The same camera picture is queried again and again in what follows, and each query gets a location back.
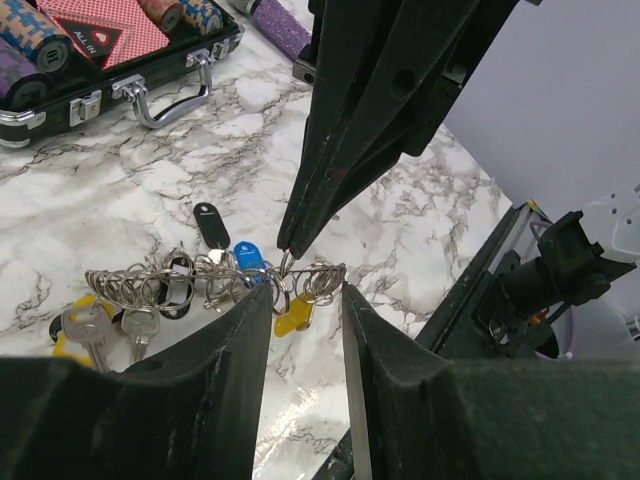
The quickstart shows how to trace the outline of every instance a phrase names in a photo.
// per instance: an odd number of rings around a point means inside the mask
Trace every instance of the white marble surface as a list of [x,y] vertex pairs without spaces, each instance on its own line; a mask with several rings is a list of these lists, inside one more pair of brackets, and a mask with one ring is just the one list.
[[[306,0],[286,5],[307,26]],[[184,242],[205,252],[191,214],[210,201],[232,242],[279,261],[275,240],[299,163],[310,90],[249,25],[215,65],[213,101],[148,131],[122,106],[72,133],[0,153],[0,353],[50,355],[48,325],[87,292],[87,269],[123,268]],[[159,110],[197,75],[154,92]],[[442,128],[332,220],[305,256],[344,262],[378,312],[416,335],[509,205]],[[150,353],[215,318],[163,321]],[[127,366],[124,339],[110,361]],[[304,333],[273,337],[254,478],[312,478],[348,428],[337,303]]]

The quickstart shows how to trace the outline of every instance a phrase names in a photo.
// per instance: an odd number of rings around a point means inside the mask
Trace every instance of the key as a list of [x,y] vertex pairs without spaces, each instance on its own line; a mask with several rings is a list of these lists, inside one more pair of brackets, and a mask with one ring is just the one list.
[[[96,301],[95,295],[85,295],[84,297],[79,298],[73,304],[74,307],[90,307]],[[116,309],[113,305],[107,302],[100,302],[100,304],[104,307],[104,309],[111,317],[111,322],[116,323],[119,322],[122,316],[122,310],[116,313]],[[60,332],[62,331],[62,315],[56,316],[49,325],[49,336],[54,343],[57,343],[60,339]]]
[[312,303],[303,302],[298,297],[291,300],[289,312],[286,315],[276,318],[273,325],[273,333],[275,336],[284,337],[294,330],[301,332],[309,328],[314,306]]
[[[236,263],[235,256],[228,250],[222,250],[214,248],[207,254],[209,259],[222,270],[237,270],[238,264]],[[229,286],[229,283],[233,277],[223,277],[215,280],[212,284],[211,294],[221,295],[224,290]]]
[[120,328],[131,340],[131,361],[136,363],[144,358],[151,338],[160,331],[160,320],[156,312],[127,310]]
[[103,349],[112,324],[104,307],[94,304],[69,308],[62,312],[60,320],[65,336],[72,342],[82,344],[89,353],[93,368],[98,372],[108,372],[109,368]]

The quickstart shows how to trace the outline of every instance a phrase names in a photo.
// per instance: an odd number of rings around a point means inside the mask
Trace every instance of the metal bracket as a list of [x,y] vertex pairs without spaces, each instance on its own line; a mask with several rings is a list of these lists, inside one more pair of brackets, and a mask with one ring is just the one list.
[[96,90],[82,98],[69,102],[69,126],[75,127],[100,115],[102,91]]
[[33,110],[14,113],[0,110],[0,125],[7,127],[27,126],[29,130],[39,127],[47,119],[47,112],[35,113]]
[[316,67],[311,65],[309,62],[305,62],[298,58],[293,64],[291,75],[296,80],[300,80],[307,85],[313,86],[313,83],[316,80]]
[[144,77],[142,75],[131,75],[130,77],[125,78],[124,80],[120,80],[119,82],[115,82],[111,85],[112,94],[111,97],[114,100],[118,100],[125,95],[125,98],[128,96],[128,92],[131,87],[138,86],[144,87]]

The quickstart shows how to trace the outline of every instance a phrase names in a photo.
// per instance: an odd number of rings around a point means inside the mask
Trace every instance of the silver key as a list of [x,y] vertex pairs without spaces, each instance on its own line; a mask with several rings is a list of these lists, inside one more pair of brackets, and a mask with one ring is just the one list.
[[[72,315],[75,315],[75,321],[71,320]],[[68,308],[62,312],[60,320],[67,339],[81,343],[89,353],[94,370],[108,372],[109,367],[103,349],[106,336],[113,325],[104,307],[93,305]]]
[[120,328],[131,340],[131,359],[136,363],[144,358],[151,338],[160,331],[160,319],[155,311],[127,310]]
[[[214,248],[210,250],[207,254],[209,260],[211,260],[212,264],[222,271],[228,270],[237,270],[238,262],[235,259],[235,255],[224,249]],[[205,302],[204,308],[213,308],[218,313],[224,313],[219,304],[231,300],[231,296],[227,291],[234,277],[228,275],[226,277],[217,278],[211,282],[205,282],[205,289],[208,288],[209,291],[205,292],[205,295],[208,294],[209,298],[211,298],[212,302]]]

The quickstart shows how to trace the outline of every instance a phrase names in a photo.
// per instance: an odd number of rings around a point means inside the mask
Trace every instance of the blue key tag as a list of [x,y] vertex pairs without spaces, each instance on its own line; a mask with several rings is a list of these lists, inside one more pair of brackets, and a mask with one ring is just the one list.
[[[256,247],[253,243],[240,242],[235,247],[233,247],[233,253],[236,256],[236,260],[238,261],[238,267],[240,270],[247,270],[250,268],[267,268],[264,260],[262,260],[262,254],[260,253],[260,250],[258,250],[258,247]],[[254,281],[256,283],[260,283],[261,275],[256,275]]]

